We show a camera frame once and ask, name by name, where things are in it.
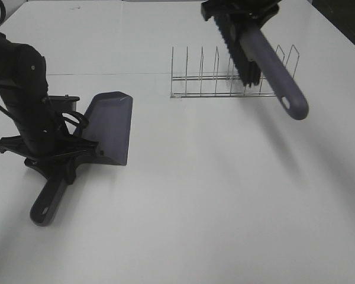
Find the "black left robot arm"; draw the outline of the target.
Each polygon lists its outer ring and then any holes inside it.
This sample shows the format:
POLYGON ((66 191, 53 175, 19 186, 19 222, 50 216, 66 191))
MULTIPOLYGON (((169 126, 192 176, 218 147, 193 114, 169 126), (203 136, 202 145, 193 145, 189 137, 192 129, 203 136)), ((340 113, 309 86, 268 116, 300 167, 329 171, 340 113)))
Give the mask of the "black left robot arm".
POLYGON ((28 44, 12 43, 0 33, 0 106, 19 135, 0 139, 0 153, 25 157, 27 166, 47 178, 59 173, 76 179, 76 160, 95 154, 97 143, 82 137, 89 120, 74 107, 76 97, 48 95, 46 60, 28 44))

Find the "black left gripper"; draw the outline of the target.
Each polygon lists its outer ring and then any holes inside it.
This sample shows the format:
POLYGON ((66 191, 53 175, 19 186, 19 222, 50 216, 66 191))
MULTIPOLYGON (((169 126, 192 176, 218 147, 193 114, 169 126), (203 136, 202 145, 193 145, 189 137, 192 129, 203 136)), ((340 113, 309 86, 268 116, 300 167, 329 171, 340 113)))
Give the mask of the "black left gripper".
POLYGON ((2 137, 0 153, 13 152, 25 157, 25 165, 35 169, 45 177, 60 173, 67 184, 76 179, 75 159, 80 156, 100 156, 103 151, 97 141, 69 135, 58 138, 52 145, 46 143, 25 143, 21 136, 2 137))

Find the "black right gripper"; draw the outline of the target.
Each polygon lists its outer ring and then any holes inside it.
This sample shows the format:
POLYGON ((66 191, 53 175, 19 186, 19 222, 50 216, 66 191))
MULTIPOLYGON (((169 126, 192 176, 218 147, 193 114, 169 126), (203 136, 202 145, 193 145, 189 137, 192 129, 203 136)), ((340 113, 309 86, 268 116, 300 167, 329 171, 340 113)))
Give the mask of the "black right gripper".
POLYGON ((201 3, 201 15, 208 21, 215 15, 251 15, 260 16, 272 8, 278 7, 280 1, 244 1, 244 0, 210 0, 201 3))

